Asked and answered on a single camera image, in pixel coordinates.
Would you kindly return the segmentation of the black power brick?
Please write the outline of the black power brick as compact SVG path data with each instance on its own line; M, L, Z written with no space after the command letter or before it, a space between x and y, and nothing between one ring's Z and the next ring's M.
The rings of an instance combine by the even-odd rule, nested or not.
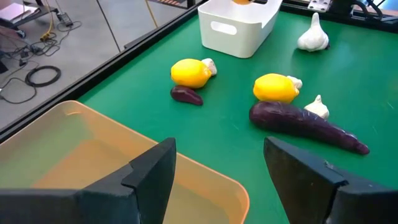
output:
M66 27L70 27L73 25L72 20L70 19L70 17L68 16L68 14L66 12L59 12L57 14L57 17L59 19L59 21Z

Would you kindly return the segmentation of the white plastic basket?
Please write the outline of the white plastic basket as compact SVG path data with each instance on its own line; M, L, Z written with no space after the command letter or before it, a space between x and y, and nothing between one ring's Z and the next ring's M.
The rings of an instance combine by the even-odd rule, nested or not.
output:
M252 57L273 30L281 4L208 0L198 7L202 45L238 58Z

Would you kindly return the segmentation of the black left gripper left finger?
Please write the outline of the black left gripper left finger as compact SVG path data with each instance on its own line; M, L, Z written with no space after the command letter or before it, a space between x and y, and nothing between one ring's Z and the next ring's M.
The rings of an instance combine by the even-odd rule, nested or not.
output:
M166 138L82 189L0 189L0 224L162 224L176 159Z

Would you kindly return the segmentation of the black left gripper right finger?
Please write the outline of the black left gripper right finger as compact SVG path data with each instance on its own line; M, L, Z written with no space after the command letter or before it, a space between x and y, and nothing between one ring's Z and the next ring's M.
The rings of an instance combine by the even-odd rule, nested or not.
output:
M398 189L275 137L265 138L264 159L290 224L398 224Z

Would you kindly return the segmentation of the yellow lemon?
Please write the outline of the yellow lemon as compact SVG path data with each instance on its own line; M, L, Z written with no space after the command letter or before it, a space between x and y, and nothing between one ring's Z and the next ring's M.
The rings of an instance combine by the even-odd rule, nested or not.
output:
M253 86L253 94L260 101L280 101L291 103L300 93L293 82L285 75L268 73L257 78Z
M177 85L202 88L213 76L213 72L201 60L186 58L179 60L170 69L170 77Z

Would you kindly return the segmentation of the large purple eggplant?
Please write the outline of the large purple eggplant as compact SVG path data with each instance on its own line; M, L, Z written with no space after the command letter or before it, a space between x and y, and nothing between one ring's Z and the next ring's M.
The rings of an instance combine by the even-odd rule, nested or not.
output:
M360 155L370 153L354 134L288 103L259 101L250 108L249 119L261 129L314 139Z

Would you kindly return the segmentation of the white flat board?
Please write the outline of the white flat board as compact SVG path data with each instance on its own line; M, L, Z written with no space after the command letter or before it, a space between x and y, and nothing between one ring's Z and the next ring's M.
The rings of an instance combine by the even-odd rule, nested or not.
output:
M0 18L9 22L18 22L39 12L38 7L25 6L18 3L12 3L0 10Z

